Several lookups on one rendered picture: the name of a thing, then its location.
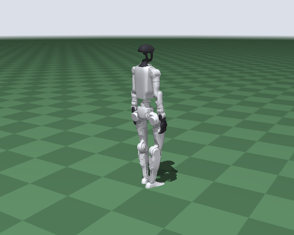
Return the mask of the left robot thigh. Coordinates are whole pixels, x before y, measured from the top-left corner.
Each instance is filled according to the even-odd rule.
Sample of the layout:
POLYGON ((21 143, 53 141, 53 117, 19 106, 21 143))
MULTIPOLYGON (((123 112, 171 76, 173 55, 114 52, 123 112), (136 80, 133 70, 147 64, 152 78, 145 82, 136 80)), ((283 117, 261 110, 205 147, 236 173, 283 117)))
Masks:
POLYGON ((131 114, 132 119, 136 122, 136 129, 139 136, 139 151, 147 152, 148 144, 147 144, 147 121, 138 118, 137 110, 131 114))

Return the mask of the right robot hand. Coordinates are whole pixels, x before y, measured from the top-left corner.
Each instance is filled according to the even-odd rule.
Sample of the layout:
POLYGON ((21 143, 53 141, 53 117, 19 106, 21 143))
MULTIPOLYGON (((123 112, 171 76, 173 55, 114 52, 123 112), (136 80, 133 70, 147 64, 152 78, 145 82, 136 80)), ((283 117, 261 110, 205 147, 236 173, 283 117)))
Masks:
POLYGON ((166 117, 162 119, 162 116, 159 115, 159 120, 161 121, 161 124, 160 124, 161 130, 160 130, 160 133, 158 133, 158 134, 164 133, 166 131, 166 129, 167 129, 166 128, 167 127, 167 123, 166 123, 165 119, 166 119, 166 117))

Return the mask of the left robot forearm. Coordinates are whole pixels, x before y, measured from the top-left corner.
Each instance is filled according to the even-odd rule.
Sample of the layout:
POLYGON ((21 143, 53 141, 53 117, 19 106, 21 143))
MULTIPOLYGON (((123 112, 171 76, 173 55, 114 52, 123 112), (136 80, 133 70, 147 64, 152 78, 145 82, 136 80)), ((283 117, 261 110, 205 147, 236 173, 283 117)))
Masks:
POLYGON ((131 108, 134 107, 136 111, 138 108, 138 97, 136 93, 134 93, 133 91, 131 92, 131 96, 132 96, 131 108))

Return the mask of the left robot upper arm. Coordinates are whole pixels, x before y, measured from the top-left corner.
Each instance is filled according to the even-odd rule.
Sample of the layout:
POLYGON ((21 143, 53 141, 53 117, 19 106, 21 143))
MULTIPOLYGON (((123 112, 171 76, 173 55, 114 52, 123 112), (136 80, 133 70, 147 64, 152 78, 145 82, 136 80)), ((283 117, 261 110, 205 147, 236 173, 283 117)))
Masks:
POLYGON ((136 93, 136 91, 135 91, 135 78, 134 78, 134 70, 135 70, 135 67, 132 67, 132 70, 131 70, 132 71, 132 91, 134 93, 136 93))

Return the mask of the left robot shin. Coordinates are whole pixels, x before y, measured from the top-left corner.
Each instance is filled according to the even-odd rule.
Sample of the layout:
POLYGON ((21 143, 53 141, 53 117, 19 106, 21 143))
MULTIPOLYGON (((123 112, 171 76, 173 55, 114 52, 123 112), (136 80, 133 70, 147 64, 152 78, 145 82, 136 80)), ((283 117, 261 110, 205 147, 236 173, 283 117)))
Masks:
POLYGON ((143 171, 143 177, 146 179, 149 178, 148 176, 148 163, 149 163, 149 156, 148 156, 148 150, 147 152, 140 152, 139 151, 139 144, 137 145, 137 149, 138 149, 138 158, 140 161, 140 165, 142 167, 142 171, 143 171))

